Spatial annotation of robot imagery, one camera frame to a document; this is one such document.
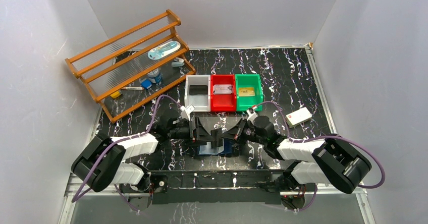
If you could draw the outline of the blue card holder wallet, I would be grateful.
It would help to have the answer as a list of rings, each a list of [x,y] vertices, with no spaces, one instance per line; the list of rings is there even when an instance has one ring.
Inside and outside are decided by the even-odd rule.
[[[227,139],[223,141],[223,145],[220,147],[212,147],[211,143],[208,142],[206,145],[198,147],[197,154],[199,156],[230,156],[234,145],[233,142]]]

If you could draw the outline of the white box with red logo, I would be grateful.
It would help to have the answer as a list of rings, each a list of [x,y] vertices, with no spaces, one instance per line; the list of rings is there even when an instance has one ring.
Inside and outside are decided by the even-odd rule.
[[[312,118],[312,113],[306,108],[302,107],[286,115],[286,123],[289,128],[293,128],[301,123],[307,122]]]

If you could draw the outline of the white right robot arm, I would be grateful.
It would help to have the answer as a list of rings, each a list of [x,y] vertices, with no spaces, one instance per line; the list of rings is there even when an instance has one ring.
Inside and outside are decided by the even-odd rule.
[[[221,137],[235,143],[258,143],[273,159],[292,163],[265,189],[296,191],[305,184],[331,184],[351,194],[372,168],[370,161],[337,135],[311,141],[291,140],[279,134],[266,116],[241,119]]]

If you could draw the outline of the white marker pen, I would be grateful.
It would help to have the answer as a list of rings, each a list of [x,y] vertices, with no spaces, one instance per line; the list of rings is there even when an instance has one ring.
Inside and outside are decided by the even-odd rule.
[[[133,86],[127,86],[121,88],[121,90],[145,90],[143,87],[133,87]]]

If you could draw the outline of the orange wooden shelf rack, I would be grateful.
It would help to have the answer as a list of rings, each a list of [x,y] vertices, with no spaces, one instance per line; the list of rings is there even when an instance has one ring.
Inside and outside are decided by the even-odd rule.
[[[166,10],[99,45],[66,58],[65,62],[108,119],[115,123],[177,86],[187,75],[196,73],[185,57],[190,49],[178,35],[176,28],[180,25],[179,17]],[[178,41],[180,49],[160,60],[148,58],[147,53],[151,49],[169,41]],[[184,59],[184,66],[171,66],[177,57]],[[156,68],[162,74],[160,83],[152,84],[148,90],[121,90],[127,86],[142,87],[140,83],[148,79],[147,74]],[[118,90],[122,95],[111,98],[110,95]]]

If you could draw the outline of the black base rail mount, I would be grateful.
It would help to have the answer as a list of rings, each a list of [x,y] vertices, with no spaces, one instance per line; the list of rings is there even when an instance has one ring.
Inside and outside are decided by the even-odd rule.
[[[283,170],[153,171],[140,189],[120,184],[119,190],[136,206],[146,197],[148,205],[261,202],[295,210],[310,202],[315,185],[294,184]]]

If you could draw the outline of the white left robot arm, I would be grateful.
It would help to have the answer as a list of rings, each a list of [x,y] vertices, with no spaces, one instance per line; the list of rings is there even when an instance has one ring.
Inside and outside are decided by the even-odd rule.
[[[222,151],[221,134],[221,129],[206,130],[199,117],[163,118],[147,134],[119,138],[97,134],[72,163],[71,172],[94,192],[109,185],[131,185],[145,192],[152,186],[151,171],[139,163],[126,162],[128,159],[155,153],[170,140],[183,140],[185,146],[200,150]]]

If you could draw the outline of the pale green tape dispenser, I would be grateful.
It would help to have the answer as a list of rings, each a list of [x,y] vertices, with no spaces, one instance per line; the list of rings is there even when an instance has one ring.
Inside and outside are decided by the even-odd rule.
[[[184,64],[185,64],[184,59],[183,58],[179,58],[179,57],[174,58],[174,60],[171,62],[171,66],[174,67],[174,68],[176,68],[176,67],[182,67],[182,66],[184,66]]]

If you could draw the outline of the red plastic bin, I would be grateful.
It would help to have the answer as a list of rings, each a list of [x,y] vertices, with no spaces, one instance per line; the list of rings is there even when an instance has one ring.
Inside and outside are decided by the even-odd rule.
[[[236,111],[237,106],[237,89],[235,82],[235,75],[233,74],[213,74],[210,76],[211,87],[211,112],[228,112]],[[233,85],[232,94],[213,94],[212,87],[215,84],[231,84]]]

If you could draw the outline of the small blue box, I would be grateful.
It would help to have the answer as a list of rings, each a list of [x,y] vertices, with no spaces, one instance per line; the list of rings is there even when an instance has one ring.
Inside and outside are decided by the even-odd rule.
[[[152,82],[149,79],[144,79],[140,84],[145,90],[148,90],[152,87]]]

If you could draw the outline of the white VIP card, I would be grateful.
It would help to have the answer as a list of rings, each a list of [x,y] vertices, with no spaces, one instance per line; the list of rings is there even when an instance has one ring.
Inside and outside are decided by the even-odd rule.
[[[231,84],[215,84],[212,87],[213,94],[232,94],[233,85]]]

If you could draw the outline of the yellow small block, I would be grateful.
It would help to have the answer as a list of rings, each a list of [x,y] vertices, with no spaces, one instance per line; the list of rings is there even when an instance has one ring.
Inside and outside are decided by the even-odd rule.
[[[111,98],[116,99],[122,95],[121,91],[118,90],[110,95]]]

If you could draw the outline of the gold credit card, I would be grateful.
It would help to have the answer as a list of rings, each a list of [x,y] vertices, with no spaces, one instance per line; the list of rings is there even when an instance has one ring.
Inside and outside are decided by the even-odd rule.
[[[239,87],[238,88],[238,95],[240,97],[255,96],[255,89],[254,89],[254,87]]]

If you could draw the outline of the white plastic bin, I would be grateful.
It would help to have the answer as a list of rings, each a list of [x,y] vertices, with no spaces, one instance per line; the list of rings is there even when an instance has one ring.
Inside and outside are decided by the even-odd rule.
[[[185,80],[185,106],[193,105],[195,112],[211,111],[211,87],[210,75],[187,75]],[[209,89],[208,95],[189,95],[188,90],[190,85],[207,85]]]

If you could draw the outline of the green plastic bin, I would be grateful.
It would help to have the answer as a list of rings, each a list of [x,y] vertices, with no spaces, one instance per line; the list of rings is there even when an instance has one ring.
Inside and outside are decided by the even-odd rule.
[[[235,81],[237,88],[237,111],[246,111],[249,107],[263,102],[264,95],[259,74],[235,74]],[[238,95],[239,87],[254,87],[255,96],[240,97]]]

